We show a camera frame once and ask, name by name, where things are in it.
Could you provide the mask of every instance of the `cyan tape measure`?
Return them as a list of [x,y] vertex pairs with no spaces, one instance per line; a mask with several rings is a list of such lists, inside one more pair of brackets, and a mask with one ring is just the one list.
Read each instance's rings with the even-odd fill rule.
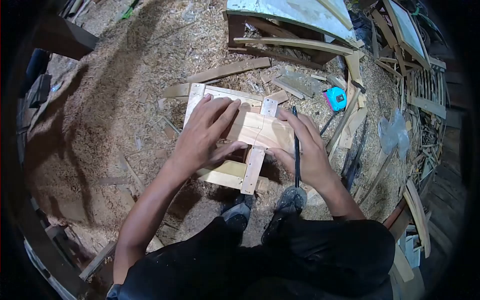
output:
[[347,106],[347,95],[338,86],[329,88],[324,92],[324,95],[333,111],[342,110]]

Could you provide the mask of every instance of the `shoe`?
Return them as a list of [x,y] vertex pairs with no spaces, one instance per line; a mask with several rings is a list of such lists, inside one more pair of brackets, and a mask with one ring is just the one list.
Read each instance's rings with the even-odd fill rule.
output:
[[253,195],[239,194],[235,198],[234,206],[222,213],[221,216],[230,229],[235,232],[243,232],[247,228],[250,210],[255,200]]
[[279,227],[282,220],[293,214],[300,215],[307,203],[307,193],[295,186],[287,187],[276,203],[275,214],[262,235],[262,244],[275,242],[279,238]]

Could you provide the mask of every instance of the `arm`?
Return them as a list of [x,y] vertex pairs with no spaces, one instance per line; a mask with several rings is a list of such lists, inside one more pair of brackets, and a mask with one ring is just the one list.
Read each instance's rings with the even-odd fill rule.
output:
[[237,149],[248,147],[243,142],[233,142],[210,151],[235,117],[239,106],[240,100],[211,100],[211,96],[207,95],[195,107],[174,153],[123,222],[115,249],[115,284],[123,284],[128,269],[145,256],[148,243],[184,182],[196,170],[222,160]]
[[[312,186],[325,200],[332,216],[343,216],[349,220],[365,219],[359,206],[332,170],[320,136],[317,124],[311,117],[298,114],[298,118],[287,110],[281,110],[279,119],[286,120],[292,126],[300,140],[300,175],[303,182]],[[285,168],[295,173],[295,161],[279,148],[269,148],[267,154],[280,160]]]

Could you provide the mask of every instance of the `sawdust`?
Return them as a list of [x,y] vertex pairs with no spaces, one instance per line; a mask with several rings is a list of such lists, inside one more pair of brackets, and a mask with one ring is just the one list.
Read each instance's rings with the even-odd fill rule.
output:
[[[164,99],[162,107],[158,107],[163,90],[186,82],[188,75],[254,58],[227,52],[228,28],[221,15],[222,1],[193,5],[179,0],[145,1],[135,8],[130,19],[115,22],[122,5],[121,1],[104,0],[77,19],[77,24],[99,36],[100,41],[95,51],[81,61],[53,55],[48,66],[52,85],[61,81],[64,84],[59,91],[50,93],[26,147],[25,174],[32,195],[53,224],[69,224],[92,254],[116,239],[131,205],[120,187],[100,186],[96,184],[98,178],[128,177],[130,184],[121,188],[134,199],[142,192],[119,162],[118,152],[125,153],[132,169],[148,184],[174,150],[177,135],[167,137],[164,130],[168,125],[161,116],[182,128],[186,101]],[[272,60],[268,70],[241,73],[213,85],[266,96],[280,89],[271,83],[251,84],[248,74],[256,78],[261,74],[273,76],[287,65]],[[293,66],[296,72],[345,77],[337,59],[326,64],[326,71]],[[365,191],[370,184],[368,170],[374,167],[380,152],[378,120],[381,116],[388,118],[392,108],[400,105],[394,79],[373,63],[371,54],[367,53],[361,68],[368,94],[369,127],[361,158],[363,172],[355,179],[352,194],[357,186],[363,185]],[[322,89],[331,87],[326,82],[320,85]],[[144,103],[138,100],[142,93],[147,95]],[[282,107],[296,105],[299,112],[311,115],[321,126],[331,115],[323,96],[306,100],[290,94],[288,97],[290,100]],[[325,132],[326,143],[340,119],[337,116]],[[346,152],[338,148],[335,153],[333,168],[337,173]],[[393,211],[407,169],[397,156],[392,159],[386,177],[362,204],[368,218],[383,221]],[[293,184],[293,177],[275,161],[264,163],[261,175],[271,181],[268,191],[254,205],[243,239],[248,246],[260,242],[276,200],[285,187]],[[231,200],[233,194],[233,190],[210,183],[188,181],[172,202],[157,236],[164,244],[191,237],[220,213],[222,203]],[[314,220],[331,218],[319,196],[309,200],[303,216]]]

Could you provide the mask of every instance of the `left hand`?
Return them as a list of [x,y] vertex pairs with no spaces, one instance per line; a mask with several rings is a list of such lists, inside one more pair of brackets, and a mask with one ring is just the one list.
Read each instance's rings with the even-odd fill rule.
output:
[[212,99],[210,94],[200,100],[180,134],[170,158],[176,171],[189,177],[198,169],[212,165],[238,149],[248,147],[244,142],[235,141],[215,149],[220,135],[233,121],[240,104],[239,99]]

